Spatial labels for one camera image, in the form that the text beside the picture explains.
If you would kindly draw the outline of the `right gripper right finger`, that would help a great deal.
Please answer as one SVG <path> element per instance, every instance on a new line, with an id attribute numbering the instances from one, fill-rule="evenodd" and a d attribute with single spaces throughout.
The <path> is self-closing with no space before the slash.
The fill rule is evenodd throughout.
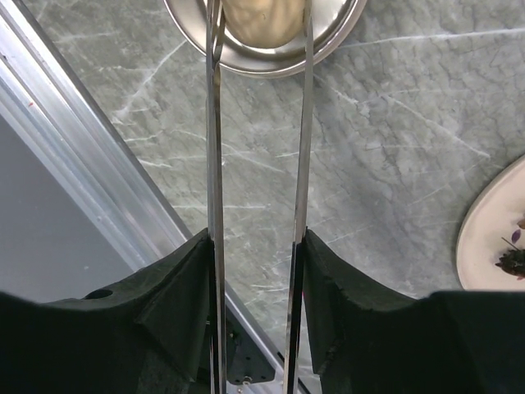
<path id="1" fill-rule="evenodd" d="M 325 393 L 521 393 L 524 295 L 439 291 L 414 299 L 304 238 L 313 371 Z"/>

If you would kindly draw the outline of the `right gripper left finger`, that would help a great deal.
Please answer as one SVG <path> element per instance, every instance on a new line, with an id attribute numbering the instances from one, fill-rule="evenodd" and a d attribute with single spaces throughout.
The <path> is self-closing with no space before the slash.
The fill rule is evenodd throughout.
<path id="1" fill-rule="evenodd" d="M 81 299 L 2 294 L 2 392 L 186 393 L 205 342 L 211 260 L 201 231 Z"/>

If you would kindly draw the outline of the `black sea cucumber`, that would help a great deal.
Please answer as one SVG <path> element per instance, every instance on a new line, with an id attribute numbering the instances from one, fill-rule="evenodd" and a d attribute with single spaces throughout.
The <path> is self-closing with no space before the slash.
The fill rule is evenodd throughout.
<path id="1" fill-rule="evenodd" d="M 516 277 L 518 280 L 524 279 L 524 249 L 519 249 L 510 241 L 502 237 L 502 240 L 509 246 L 500 257 L 495 266 L 503 272 Z"/>

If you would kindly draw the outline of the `metal tongs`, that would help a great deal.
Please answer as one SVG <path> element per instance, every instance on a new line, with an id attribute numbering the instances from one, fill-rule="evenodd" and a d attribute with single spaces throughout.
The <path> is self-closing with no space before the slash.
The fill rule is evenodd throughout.
<path id="1" fill-rule="evenodd" d="M 221 165 L 221 53 L 226 20 L 221 2 L 207 4 L 207 191 L 208 233 L 213 245 L 210 273 L 211 377 L 212 392 L 226 392 L 226 281 Z M 304 237 L 307 230 L 308 178 L 313 131 L 313 18 L 312 3 L 304 9 L 305 70 L 300 123 L 299 165 L 294 208 L 294 240 L 290 263 L 290 287 L 286 326 L 283 391 L 299 390 L 298 356 L 304 288 Z"/>

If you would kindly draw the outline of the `white steamed bun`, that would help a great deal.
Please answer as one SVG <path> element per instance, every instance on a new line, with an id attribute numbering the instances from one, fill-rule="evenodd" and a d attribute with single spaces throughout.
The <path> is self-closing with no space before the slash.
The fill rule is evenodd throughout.
<path id="1" fill-rule="evenodd" d="M 225 0 L 226 28 L 244 45 L 279 48 L 304 27 L 304 0 Z"/>

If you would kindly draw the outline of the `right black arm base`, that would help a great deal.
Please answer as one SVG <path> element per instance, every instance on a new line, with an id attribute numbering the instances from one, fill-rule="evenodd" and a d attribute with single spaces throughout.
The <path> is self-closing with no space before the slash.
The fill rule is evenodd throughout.
<path id="1" fill-rule="evenodd" d="M 209 393 L 210 387 L 210 322 L 206 322 L 203 349 L 195 383 L 189 393 Z M 258 348 L 255 341 L 233 315 L 226 316 L 227 382 L 240 385 L 244 382 L 266 383 L 274 379 L 276 370 Z"/>

